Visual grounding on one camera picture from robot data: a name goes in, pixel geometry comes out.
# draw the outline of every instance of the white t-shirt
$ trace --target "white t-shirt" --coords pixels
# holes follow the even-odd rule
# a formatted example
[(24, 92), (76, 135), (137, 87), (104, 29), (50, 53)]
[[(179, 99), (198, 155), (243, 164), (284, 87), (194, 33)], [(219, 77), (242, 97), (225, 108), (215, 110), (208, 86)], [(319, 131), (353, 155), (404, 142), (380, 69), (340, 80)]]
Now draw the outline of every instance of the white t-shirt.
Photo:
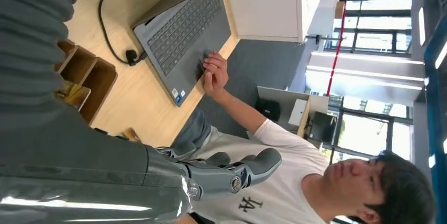
[(213, 128), (195, 157), (206, 159), (225, 152), (235, 162), (273, 147), (283, 159), (275, 173), (238, 194), (194, 202), (193, 211), (219, 224), (325, 224), (304, 197), (301, 180), (309, 174), (323, 175), (328, 166), (326, 158), (308, 141), (269, 120), (255, 137), (249, 141)]

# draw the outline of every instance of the black hair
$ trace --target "black hair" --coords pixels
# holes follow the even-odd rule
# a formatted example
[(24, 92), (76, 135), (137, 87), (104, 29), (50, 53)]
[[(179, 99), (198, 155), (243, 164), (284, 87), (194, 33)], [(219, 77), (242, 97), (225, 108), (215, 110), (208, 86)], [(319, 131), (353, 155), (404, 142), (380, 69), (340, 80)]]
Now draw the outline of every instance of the black hair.
[[(383, 204), (365, 204), (374, 210), (381, 224), (428, 224), (435, 216), (435, 200), (425, 175), (412, 163), (391, 151), (383, 151), (377, 161), (384, 163), (380, 182), (385, 192)], [(361, 224), (365, 221), (348, 216)]]

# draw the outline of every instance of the laptop keyboard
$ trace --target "laptop keyboard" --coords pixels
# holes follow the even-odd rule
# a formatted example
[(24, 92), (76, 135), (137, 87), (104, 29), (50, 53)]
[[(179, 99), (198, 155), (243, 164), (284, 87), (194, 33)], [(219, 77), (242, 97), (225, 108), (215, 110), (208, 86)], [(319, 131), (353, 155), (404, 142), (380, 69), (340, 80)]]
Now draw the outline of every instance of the laptop keyboard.
[(166, 76), (221, 10), (220, 0), (190, 0), (148, 41)]

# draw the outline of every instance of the man's ear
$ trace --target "man's ear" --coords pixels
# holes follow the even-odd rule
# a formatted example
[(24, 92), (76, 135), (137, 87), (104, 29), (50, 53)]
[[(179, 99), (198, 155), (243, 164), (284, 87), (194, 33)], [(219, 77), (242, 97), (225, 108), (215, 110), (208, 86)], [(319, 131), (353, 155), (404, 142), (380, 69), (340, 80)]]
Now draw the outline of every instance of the man's ear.
[(358, 211), (357, 216), (368, 224), (380, 224), (380, 216), (373, 210)]

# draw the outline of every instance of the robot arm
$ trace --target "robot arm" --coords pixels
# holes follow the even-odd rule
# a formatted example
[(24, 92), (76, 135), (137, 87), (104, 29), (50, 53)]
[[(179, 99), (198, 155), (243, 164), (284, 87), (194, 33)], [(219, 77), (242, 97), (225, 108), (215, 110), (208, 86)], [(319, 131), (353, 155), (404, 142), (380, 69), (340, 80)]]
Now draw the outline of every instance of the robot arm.
[(222, 152), (185, 161), (169, 156), (172, 149), (144, 148), (144, 173), (0, 163), (0, 220), (172, 223), (191, 201), (238, 193), (266, 180), (281, 163), (274, 149), (229, 163)]

